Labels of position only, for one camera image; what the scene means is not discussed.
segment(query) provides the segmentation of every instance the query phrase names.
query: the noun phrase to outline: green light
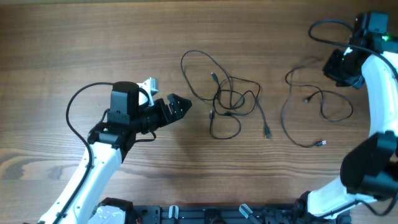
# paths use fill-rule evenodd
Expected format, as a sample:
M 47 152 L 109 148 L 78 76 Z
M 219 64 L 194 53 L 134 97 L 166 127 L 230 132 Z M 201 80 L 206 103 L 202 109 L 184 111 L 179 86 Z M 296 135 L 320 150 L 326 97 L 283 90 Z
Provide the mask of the green light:
M 389 36 L 387 36 L 387 35 L 384 35 L 384 36 L 382 36 L 382 37 L 381 37 L 381 39 L 383 39 L 384 41 L 387 41 L 387 40 L 389 40 L 389 39 L 390 39 L 390 37 L 389 37 Z

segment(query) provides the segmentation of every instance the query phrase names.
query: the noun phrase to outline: tabletop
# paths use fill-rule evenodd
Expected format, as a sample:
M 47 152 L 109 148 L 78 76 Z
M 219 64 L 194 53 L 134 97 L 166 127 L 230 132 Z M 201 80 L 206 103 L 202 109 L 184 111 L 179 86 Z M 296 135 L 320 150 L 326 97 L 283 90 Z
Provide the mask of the tabletop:
M 375 9 L 390 13 L 394 33 L 397 6 L 396 1 L 269 0 L 0 7 L 0 222 L 35 223 L 58 198 L 85 150 L 65 122 L 65 108 L 74 92 L 93 82 L 139 83 L 155 77 L 155 99 L 175 93 L 193 104 L 184 119 L 158 129 L 156 141 L 134 145 L 100 200 L 259 205 L 291 203 L 322 187 L 338 176 L 344 156 L 367 138 L 369 108 L 366 87 L 337 88 L 323 75 L 335 47 L 309 39 L 308 27 L 329 17 L 352 24 L 358 13 Z M 315 33 L 338 41 L 350 35 L 340 26 L 322 26 Z M 210 54 L 231 76 L 261 85 L 259 103 L 272 139 L 264 136 L 257 108 L 239 118 L 242 131 L 235 138 L 210 136 L 211 103 L 192 94 L 180 69 L 181 56 L 191 49 Z M 311 57 L 323 61 L 298 71 L 295 81 L 345 95 L 354 113 L 328 123 L 318 100 L 303 102 L 314 89 L 295 88 L 285 119 L 289 133 L 304 144 L 328 141 L 305 149 L 287 139 L 279 116 L 289 93 L 285 74 Z M 210 73 L 221 77 L 219 68 L 197 53 L 187 55 L 184 66 L 195 91 L 213 97 L 217 86 Z M 240 82 L 234 87 L 256 89 Z M 73 102 L 70 119 L 83 136 L 109 108 L 110 92 L 110 87 L 93 87 Z M 247 101 L 254 103 L 250 97 Z M 326 96 L 328 116 L 347 111 L 341 99 Z M 233 119 L 215 118 L 218 136 L 236 128 Z M 398 209 L 378 218 L 358 207 L 352 216 L 354 223 L 396 223 Z

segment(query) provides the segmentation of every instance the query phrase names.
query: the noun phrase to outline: wooden table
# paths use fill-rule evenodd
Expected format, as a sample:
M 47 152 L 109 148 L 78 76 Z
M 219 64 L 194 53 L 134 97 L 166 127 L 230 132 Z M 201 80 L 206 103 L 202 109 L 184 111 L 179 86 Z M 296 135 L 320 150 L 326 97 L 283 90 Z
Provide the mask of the wooden table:
M 294 91 L 286 123 L 303 143 L 328 145 L 303 149 L 284 135 L 279 113 L 287 94 L 284 75 L 308 57 L 328 58 L 333 46 L 307 37 L 309 25 L 335 17 L 353 22 L 368 9 L 391 13 L 398 31 L 397 1 L 142 2 L 7 6 L 0 8 L 0 223 L 35 223 L 54 203 L 85 150 L 65 122 L 67 103 L 92 82 L 143 82 L 159 79 L 157 98 L 170 93 L 192 100 L 186 117 L 159 129 L 155 142 L 136 144 L 103 192 L 136 205 L 198 205 L 293 202 L 339 174 L 342 158 L 368 135 L 366 89 L 336 88 L 322 75 L 322 63 L 298 72 L 297 80 L 346 95 L 353 116 L 328 123 L 319 104 L 303 103 L 312 89 Z M 343 27 L 316 31 L 345 41 Z M 262 85 L 272 139 L 262 133 L 261 114 L 241 118 L 242 133 L 227 141 L 208 133 L 210 104 L 195 98 L 183 79 L 180 57 L 190 49 L 214 56 L 236 77 Z M 185 62 L 197 92 L 213 96 L 205 57 Z M 236 89 L 254 89 L 237 84 Z M 109 107 L 109 87 L 86 90 L 73 102 L 71 121 L 86 136 Z M 348 107 L 327 97 L 326 112 L 343 115 Z M 227 136 L 236 123 L 217 117 L 215 132 Z M 398 209 L 376 218 L 364 207 L 353 210 L 355 223 L 396 223 Z

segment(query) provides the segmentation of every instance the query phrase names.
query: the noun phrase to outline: wood grain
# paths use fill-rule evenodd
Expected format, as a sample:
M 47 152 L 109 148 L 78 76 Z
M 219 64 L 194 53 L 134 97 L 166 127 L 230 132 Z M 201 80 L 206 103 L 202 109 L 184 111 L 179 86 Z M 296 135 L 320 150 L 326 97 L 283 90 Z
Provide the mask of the wood grain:
M 316 149 L 295 147 L 285 137 L 279 113 L 287 97 L 284 74 L 308 57 L 327 58 L 332 46 L 311 41 L 307 29 L 326 17 L 352 22 L 369 9 L 390 12 L 398 31 L 396 1 L 140 2 L 0 7 L 0 223 L 35 223 L 53 204 L 76 169 L 84 147 L 68 129 L 65 108 L 74 92 L 91 82 L 142 82 L 159 79 L 160 92 L 192 100 L 186 117 L 157 131 L 155 142 L 135 145 L 103 196 L 136 205 L 293 202 L 337 177 L 342 158 L 366 138 L 369 110 L 366 89 L 335 88 L 322 64 L 299 71 L 297 81 L 346 95 L 353 116 L 327 123 L 319 104 L 302 102 L 313 90 L 294 91 L 287 114 L 291 135 L 302 143 L 326 139 Z M 317 35 L 344 41 L 342 27 L 325 26 Z M 262 85 L 271 140 L 262 133 L 261 114 L 241 118 L 242 133 L 218 141 L 208 133 L 211 106 L 196 99 L 180 71 L 190 49 L 212 55 L 236 77 Z M 185 67 L 196 91 L 212 96 L 205 57 L 192 54 Z M 241 91 L 253 86 L 241 84 Z M 71 110 L 85 135 L 109 107 L 109 87 L 83 92 Z M 328 114 L 348 105 L 328 96 Z M 215 120 L 220 136 L 234 132 L 228 118 Z M 355 223 L 396 223 L 397 209 L 376 218 L 353 210 Z

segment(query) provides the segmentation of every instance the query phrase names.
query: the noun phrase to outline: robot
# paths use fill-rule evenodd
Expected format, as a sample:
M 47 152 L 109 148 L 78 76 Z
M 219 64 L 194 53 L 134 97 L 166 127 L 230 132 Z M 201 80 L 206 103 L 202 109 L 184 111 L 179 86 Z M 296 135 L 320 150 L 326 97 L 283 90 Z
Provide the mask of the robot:
M 182 119 L 192 105 L 190 100 L 174 94 L 167 97 L 169 105 L 163 99 L 154 101 L 158 92 L 155 78 L 144 83 L 106 83 L 113 86 L 110 109 L 90 131 L 87 142 L 81 138 L 88 150 L 64 191 L 38 223 L 349 224 L 349 210 L 361 204 L 375 215 L 387 215 L 398 200 L 398 162 L 390 161 L 398 156 L 398 38 L 387 34 L 388 15 L 382 12 L 358 15 L 354 27 L 344 24 L 353 33 L 349 44 L 314 37 L 312 29 L 324 22 L 342 24 L 316 22 L 309 36 L 347 47 L 332 53 L 323 68 L 325 75 L 337 86 L 361 88 L 366 82 L 371 114 L 369 138 L 344 158 L 338 178 L 318 190 L 305 192 L 293 204 L 164 208 L 133 206 L 132 202 L 106 198 L 96 205 L 134 143 L 153 141 L 157 128 Z M 137 133 L 152 133 L 154 138 L 136 140 Z M 383 213 L 369 205 L 390 198 Z

